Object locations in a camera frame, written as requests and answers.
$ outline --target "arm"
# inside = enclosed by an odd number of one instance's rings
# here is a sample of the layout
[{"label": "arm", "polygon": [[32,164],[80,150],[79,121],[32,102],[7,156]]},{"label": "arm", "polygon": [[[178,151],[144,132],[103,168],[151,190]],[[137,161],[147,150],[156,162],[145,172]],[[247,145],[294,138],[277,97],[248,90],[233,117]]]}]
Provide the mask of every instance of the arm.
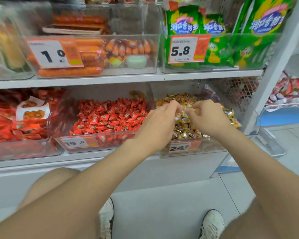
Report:
[{"label": "arm", "polygon": [[171,140],[177,102],[150,111],[133,139],[77,176],[0,223],[0,239],[72,238],[100,209],[120,182]]},{"label": "arm", "polygon": [[279,236],[299,239],[299,176],[233,128],[220,104],[207,100],[193,108],[199,111],[186,111],[192,122],[232,155]]}]

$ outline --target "shoe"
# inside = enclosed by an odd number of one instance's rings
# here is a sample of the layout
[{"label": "shoe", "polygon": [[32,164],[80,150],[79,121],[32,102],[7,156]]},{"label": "shoe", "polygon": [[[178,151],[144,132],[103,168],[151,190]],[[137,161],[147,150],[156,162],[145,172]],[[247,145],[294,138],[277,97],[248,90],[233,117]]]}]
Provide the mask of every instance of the shoe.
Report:
[{"label": "shoe", "polygon": [[114,221],[114,204],[111,197],[105,202],[99,212],[100,218],[100,238],[111,239]]},{"label": "shoe", "polygon": [[224,229],[222,215],[217,210],[210,210],[203,218],[198,239],[218,239]]}]

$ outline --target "knee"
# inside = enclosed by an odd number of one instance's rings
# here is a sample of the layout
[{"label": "knee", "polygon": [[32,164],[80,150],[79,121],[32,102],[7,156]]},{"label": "knee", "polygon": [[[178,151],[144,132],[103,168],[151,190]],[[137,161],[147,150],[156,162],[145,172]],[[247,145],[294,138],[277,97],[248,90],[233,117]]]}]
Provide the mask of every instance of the knee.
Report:
[{"label": "knee", "polygon": [[38,199],[45,193],[56,188],[79,173],[79,170],[71,168],[58,168],[47,172],[33,183],[23,201],[18,206],[18,209]]}]

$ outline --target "hand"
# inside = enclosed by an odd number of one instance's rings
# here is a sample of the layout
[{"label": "hand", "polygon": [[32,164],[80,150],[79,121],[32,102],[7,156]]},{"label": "hand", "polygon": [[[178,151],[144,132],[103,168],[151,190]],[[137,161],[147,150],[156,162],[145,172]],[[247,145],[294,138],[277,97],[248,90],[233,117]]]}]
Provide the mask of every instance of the hand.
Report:
[{"label": "hand", "polygon": [[175,100],[156,110],[151,110],[136,132],[133,140],[142,151],[150,156],[162,150],[172,139],[175,128],[175,112],[182,112],[182,106]]},{"label": "hand", "polygon": [[222,105],[212,100],[196,102],[192,105],[192,109],[186,109],[186,114],[200,132],[214,138],[232,128]]}]

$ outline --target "tiled floor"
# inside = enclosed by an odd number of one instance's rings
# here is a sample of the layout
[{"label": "tiled floor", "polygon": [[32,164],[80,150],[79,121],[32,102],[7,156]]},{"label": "tiled floor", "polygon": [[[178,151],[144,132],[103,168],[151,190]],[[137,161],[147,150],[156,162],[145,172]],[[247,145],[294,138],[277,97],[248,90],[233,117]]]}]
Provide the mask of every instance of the tiled floor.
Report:
[{"label": "tiled floor", "polygon": [[[287,150],[279,161],[299,175],[299,124],[269,130]],[[219,210],[228,224],[243,213],[254,192],[242,172],[207,181],[115,193],[113,238],[197,238],[209,209]],[[0,221],[15,207],[0,209]]]}]

